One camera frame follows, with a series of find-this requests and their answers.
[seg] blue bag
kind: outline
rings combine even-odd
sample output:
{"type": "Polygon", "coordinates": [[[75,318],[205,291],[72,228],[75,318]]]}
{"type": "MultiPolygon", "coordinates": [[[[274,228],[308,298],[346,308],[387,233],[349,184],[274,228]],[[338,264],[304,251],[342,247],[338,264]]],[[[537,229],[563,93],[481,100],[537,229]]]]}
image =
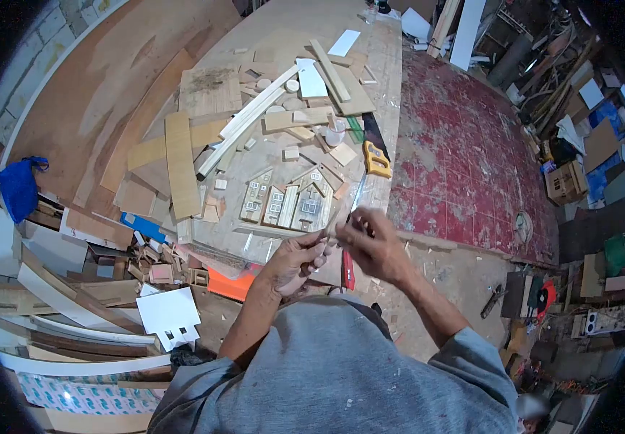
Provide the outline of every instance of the blue bag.
{"type": "Polygon", "coordinates": [[[47,158],[29,157],[0,171],[1,196],[15,224],[25,220],[37,208],[37,184],[32,168],[47,171],[49,166],[47,158]]]}

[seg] black tool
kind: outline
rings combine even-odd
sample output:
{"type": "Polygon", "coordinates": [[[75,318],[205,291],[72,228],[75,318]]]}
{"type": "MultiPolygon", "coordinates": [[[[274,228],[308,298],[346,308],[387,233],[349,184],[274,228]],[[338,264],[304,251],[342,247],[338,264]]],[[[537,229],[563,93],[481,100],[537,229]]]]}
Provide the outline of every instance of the black tool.
{"type": "Polygon", "coordinates": [[[389,159],[387,146],[385,145],[383,136],[380,134],[380,127],[377,126],[375,115],[371,112],[363,113],[363,124],[365,130],[365,140],[369,140],[375,145],[376,148],[382,151],[387,161],[392,161],[389,159]]]}
{"type": "Polygon", "coordinates": [[[486,306],[481,310],[481,319],[486,319],[488,314],[491,313],[491,309],[496,305],[498,299],[506,295],[507,290],[503,289],[502,285],[496,286],[496,290],[491,294],[491,298],[486,302],[486,306]]]}

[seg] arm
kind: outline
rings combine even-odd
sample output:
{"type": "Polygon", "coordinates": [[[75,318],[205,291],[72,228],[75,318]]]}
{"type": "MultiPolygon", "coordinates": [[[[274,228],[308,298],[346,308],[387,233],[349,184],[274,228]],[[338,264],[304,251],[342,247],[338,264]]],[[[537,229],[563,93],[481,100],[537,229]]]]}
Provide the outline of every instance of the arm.
{"type": "Polygon", "coordinates": [[[331,248],[321,232],[289,238],[273,254],[247,292],[235,322],[225,336],[219,357],[228,357],[242,369],[252,361],[269,332],[281,297],[297,291],[310,273],[326,262],[331,248]]]}
{"type": "Polygon", "coordinates": [[[435,286],[419,273],[404,252],[396,231],[379,210],[359,208],[345,225],[337,224],[339,243],[363,273],[392,283],[419,312],[433,341],[441,348],[469,322],[435,286]]]}

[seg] brick wall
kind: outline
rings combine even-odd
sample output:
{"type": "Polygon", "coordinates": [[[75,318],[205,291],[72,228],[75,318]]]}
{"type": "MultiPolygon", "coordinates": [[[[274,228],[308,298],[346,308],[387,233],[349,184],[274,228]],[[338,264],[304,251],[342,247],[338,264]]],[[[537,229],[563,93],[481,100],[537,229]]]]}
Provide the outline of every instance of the brick wall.
{"type": "Polygon", "coordinates": [[[0,142],[13,127],[42,78],[73,41],[120,0],[52,0],[21,39],[0,80],[0,142]]]}

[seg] gray shirt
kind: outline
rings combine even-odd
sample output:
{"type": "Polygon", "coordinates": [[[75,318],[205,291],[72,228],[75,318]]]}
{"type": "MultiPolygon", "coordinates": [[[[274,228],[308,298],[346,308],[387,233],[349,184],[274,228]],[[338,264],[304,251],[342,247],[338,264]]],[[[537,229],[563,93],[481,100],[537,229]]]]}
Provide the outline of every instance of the gray shirt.
{"type": "Polygon", "coordinates": [[[148,433],[514,433],[512,381],[471,328],[428,363],[341,299],[282,308],[246,371],[180,367],[148,433]]]}

